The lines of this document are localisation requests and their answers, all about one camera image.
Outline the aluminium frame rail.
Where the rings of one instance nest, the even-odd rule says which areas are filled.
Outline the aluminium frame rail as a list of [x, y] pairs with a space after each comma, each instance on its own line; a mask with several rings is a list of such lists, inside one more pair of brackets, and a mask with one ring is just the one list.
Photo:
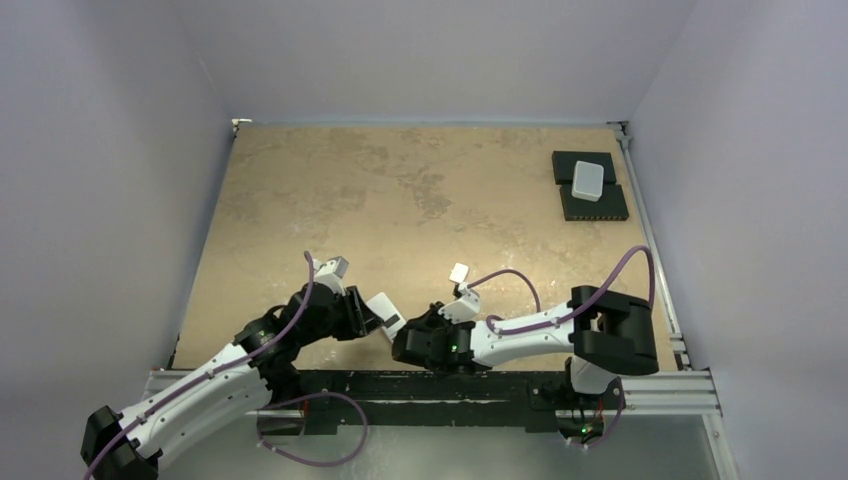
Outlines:
[[[448, 273], [514, 268], [545, 306], [603, 281], [647, 240], [618, 127], [243, 126], [188, 301], [175, 366], [199, 365], [302, 282], [300, 253], [350, 260], [365, 296], [408, 316], [450, 296]], [[559, 194], [577, 161], [621, 185], [626, 221], [566, 221]], [[722, 479], [733, 473], [711, 375], [685, 353], [665, 294], [654, 330], [659, 374], [624, 382], [626, 407], [599, 447], [520, 428], [373, 426], [338, 467], [257, 447], [249, 415], [200, 442], [166, 479]]]

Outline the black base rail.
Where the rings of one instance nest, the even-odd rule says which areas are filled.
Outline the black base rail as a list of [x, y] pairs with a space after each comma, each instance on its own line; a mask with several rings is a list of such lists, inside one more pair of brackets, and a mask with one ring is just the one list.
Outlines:
[[[527, 433], [578, 431], [603, 401], [607, 421], [614, 416], [612, 382], [599, 395], [569, 388], [566, 371], [495, 371], [441, 376], [425, 371], [306, 370], [292, 392], [272, 403], [319, 391], [344, 393], [365, 410], [370, 427], [510, 427]], [[294, 406], [273, 412], [301, 418]], [[312, 422], [321, 418], [330, 435], [341, 426], [359, 425], [345, 402], [321, 398], [310, 402]]]

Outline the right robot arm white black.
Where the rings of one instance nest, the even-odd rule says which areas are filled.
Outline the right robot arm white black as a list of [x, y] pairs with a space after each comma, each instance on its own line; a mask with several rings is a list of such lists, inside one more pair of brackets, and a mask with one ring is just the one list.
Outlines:
[[471, 374], [546, 354], [571, 359], [561, 381], [564, 399], [584, 407], [620, 376], [648, 376], [660, 364], [646, 299], [574, 287], [569, 301], [513, 319], [455, 322], [433, 304], [414, 319], [388, 319], [392, 358], [437, 374]]

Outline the black tray front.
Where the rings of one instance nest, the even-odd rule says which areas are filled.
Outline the black tray front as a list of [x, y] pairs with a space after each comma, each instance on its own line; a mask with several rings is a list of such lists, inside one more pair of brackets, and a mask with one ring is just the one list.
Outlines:
[[597, 201], [574, 197], [570, 185], [561, 185], [559, 194], [566, 221], [626, 221], [629, 219], [629, 210], [621, 185], [605, 185]]

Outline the white plastic box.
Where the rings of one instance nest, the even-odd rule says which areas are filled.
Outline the white plastic box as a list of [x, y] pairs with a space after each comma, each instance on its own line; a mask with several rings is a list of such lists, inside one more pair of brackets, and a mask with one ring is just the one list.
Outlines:
[[573, 170], [571, 195], [573, 198], [597, 202], [603, 195], [605, 169], [602, 165], [577, 161]]

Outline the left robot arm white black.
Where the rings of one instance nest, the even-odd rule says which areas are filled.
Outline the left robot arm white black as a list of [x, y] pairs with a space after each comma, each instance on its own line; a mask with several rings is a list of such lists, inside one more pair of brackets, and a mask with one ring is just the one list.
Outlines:
[[354, 286], [304, 284], [179, 381], [121, 411], [93, 412], [81, 446], [85, 478], [156, 479], [195, 443], [251, 411], [303, 408], [324, 398], [358, 409], [343, 393], [305, 389], [293, 362], [319, 340], [356, 340], [400, 318], [383, 293], [366, 300]]

